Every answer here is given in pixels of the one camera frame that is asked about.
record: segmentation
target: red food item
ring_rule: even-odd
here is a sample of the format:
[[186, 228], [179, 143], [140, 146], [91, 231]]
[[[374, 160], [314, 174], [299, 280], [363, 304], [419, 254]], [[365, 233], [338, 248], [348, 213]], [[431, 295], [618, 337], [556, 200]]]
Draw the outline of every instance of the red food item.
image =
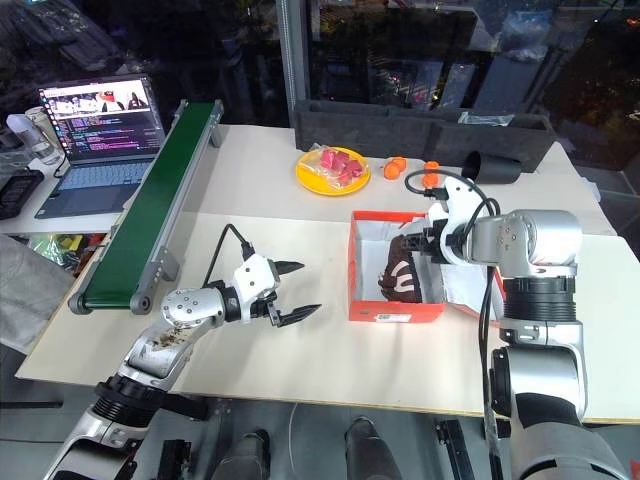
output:
[[335, 161], [333, 162], [333, 170], [343, 172], [349, 163], [349, 154], [344, 152], [336, 152]]
[[349, 163], [344, 167], [345, 172], [351, 173], [353, 177], [359, 177], [362, 175], [362, 165], [357, 160], [350, 160]]
[[338, 176], [338, 183], [341, 187], [346, 187], [353, 180], [353, 175], [346, 169]]
[[333, 170], [335, 161], [336, 161], [336, 152], [331, 150], [330, 148], [325, 148], [322, 151], [322, 156], [320, 157], [320, 165], [324, 168], [328, 168], [329, 170]]

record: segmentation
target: keyboard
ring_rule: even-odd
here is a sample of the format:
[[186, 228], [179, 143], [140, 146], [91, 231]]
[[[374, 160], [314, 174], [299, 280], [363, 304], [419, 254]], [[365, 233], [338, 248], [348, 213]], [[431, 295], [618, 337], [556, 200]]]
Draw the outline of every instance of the keyboard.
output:
[[109, 187], [111, 185], [138, 184], [150, 163], [120, 163], [73, 168], [58, 190], [75, 188]]

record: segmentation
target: shoebox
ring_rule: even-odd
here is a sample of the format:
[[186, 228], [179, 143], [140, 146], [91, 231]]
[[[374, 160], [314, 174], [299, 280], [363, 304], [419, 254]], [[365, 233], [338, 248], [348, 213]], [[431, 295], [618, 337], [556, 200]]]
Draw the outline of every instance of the shoebox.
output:
[[[378, 284], [389, 262], [391, 241], [398, 235], [419, 233], [428, 226], [425, 213], [354, 211], [348, 248], [349, 320], [379, 323], [425, 323], [436, 320], [446, 305], [477, 318], [486, 286], [486, 268], [432, 263], [429, 256], [412, 254], [420, 303], [389, 301]], [[408, 270], [396, 278], [397, 289], [411, 289]], [[502, 282], [494, 280], [492, 319], [503, 311]]]

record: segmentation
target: metal floor bracket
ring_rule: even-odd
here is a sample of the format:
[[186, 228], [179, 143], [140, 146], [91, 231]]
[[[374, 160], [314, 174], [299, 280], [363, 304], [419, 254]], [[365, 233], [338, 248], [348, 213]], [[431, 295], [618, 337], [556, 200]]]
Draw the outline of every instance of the metal floor bracket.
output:
[[458, 420], [439, 422], [436, 425], [436, 435], [440, 443], [447, 447], [453, 477], [456, 480], [475, 480], [460, 422]]

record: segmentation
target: silver robotic arm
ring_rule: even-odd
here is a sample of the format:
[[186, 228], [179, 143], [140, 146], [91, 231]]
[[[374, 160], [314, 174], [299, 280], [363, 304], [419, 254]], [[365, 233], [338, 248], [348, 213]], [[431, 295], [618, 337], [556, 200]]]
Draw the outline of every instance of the silver robotic arm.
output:
[[303, 320], [320, 305], [281, 315], [274, 301], [280, 274], [303, 267], [273, 262], [253, 252], [233, 275], [232, 284], [171, 292], [161, 318], [135, 341], [117, 373], [98, 384], [98, 401], [89, 407], [58, 451], [47, 480], [124, 480], [136, 468], [134, 456], [154, 414], [189, 361], [195, 343], [225, 322], [268, 316], [277, 327]]
[[550, 210], [486, 216], [476, 212], [486, 197], [463, 180], [416, 192], [445, 204], [432, 207], [433, 226], [405, 245], [441, 263], [499, 268], [506, 297], [499, 335], [507, 346], [492, 352], [490, 401], [510, 419], [512, 478], [628, 478], [606, 442], [581, 424], [587, 379], [573, 302], [577, 219]]

